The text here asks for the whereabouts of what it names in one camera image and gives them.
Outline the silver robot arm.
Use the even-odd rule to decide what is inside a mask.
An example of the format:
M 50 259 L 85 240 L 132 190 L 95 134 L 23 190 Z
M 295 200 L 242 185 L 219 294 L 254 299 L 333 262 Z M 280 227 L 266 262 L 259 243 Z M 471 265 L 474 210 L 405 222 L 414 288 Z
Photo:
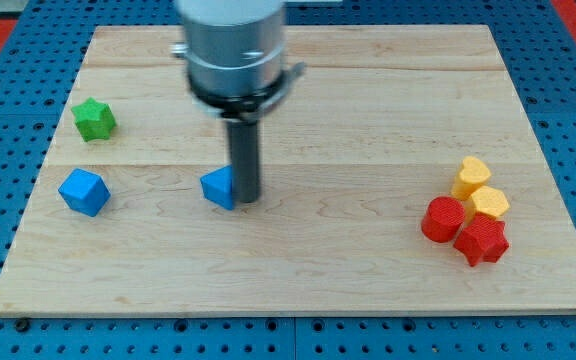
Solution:
M 183 58 L 193 95 L 216 116 L 256 123 L 272 112 L 306 64 L 285 63 L 281 0 L 177 0 Z

